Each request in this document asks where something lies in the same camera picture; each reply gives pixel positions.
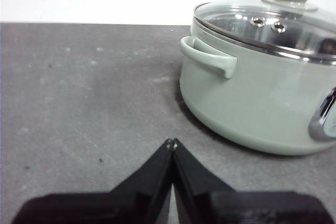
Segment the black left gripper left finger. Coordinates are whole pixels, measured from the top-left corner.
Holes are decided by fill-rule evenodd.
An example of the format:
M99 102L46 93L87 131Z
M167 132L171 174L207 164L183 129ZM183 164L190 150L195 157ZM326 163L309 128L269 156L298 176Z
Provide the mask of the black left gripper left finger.
M26 201L13 223L156 223L167 219L173 140L166 140L111 191L60 193Z

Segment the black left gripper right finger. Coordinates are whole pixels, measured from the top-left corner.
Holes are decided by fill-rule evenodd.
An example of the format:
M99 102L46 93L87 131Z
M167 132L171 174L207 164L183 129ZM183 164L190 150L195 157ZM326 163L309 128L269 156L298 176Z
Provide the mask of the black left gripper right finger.
M173 140L178 216L186 223L333 223L320 199L295 191L237 191Z

